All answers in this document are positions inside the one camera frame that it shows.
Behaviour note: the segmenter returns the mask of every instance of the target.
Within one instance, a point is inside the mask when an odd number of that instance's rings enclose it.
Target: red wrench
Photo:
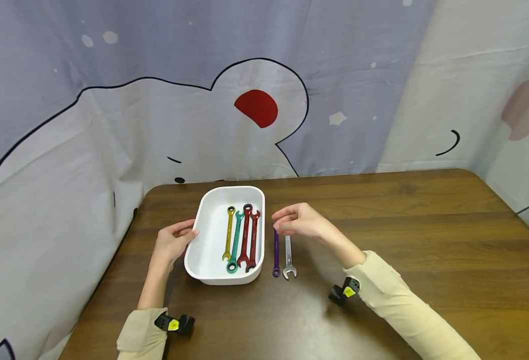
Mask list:
[[[257,255],[257,224],[259,222],[260,217],[261,212],[258,210],[256,210],[256,213],[254,215],[252,213],[250,214],[250,218],[252,219],[252,232],[250,233],[250,260],[246,265],[247,273],[250,269],[254,269],[257,267],[255,257]]]
[[[244,228],[242,229],[242,247],[240,248],[240,256],[236,264],[241,267],[241,262],[249,264],[249,257],[247,256],[247,241],[249,240],[249,217],[253,213],[253,205],[245,204],[244,209]]]

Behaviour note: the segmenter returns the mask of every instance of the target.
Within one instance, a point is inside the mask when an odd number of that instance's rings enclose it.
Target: beige long-sleeve shirt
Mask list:
[[[344,269],[359,281],[359,296],[379,317],[423,357],[423,359],[480,359],[477,353],[442,317],[409,289],[400,274],[373,251],[366,261]],[[167,308],[135,310],[124,323],[116,348],[120,360],[159,360],[165,351],[167,333],[154,321]]]

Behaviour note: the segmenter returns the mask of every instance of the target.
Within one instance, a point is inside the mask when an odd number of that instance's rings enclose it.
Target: curtain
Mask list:
[[[0,359],[155,186],[454,167],[529,224],[529,1],[0,0]]]

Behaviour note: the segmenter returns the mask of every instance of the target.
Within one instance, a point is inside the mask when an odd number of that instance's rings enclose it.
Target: white plastic container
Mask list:
[[[228,261],[223,260],[227,241],[227,208],[232,205],[236,209],[235,212],[242,213],[245,204],[252,205],[253,214],[256,214],[257,210],[260,212],[254,257],[256,268],[246,272],[246,264],[243,261],[235,273],[228,273]],[[245,219],[243,218],[241,222],[237,259],[241,255]],[[237,217],[233,215],[230,253],[232,253],[236,225]],[[252,219],[249,221],[248,227],[246,255],[250,257],[250,250],[253,246],[251,243]],[[265,257],[265,194],[260,189],[254,186],[224,186],[208,191],[200,201],[193,228],[199,231],[199,235],[189,244],[184,256],[184,268],[188,275],[208,285],[248,284],[259,276]]]

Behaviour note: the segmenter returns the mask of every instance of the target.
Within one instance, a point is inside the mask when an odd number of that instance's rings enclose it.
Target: left hand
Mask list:
[[[175,223],[158,231],[153,254],[150,257],[148,272],[168,276],[175,261],[180,257],[187,245],[199,234],[193,230],[194,219]]]

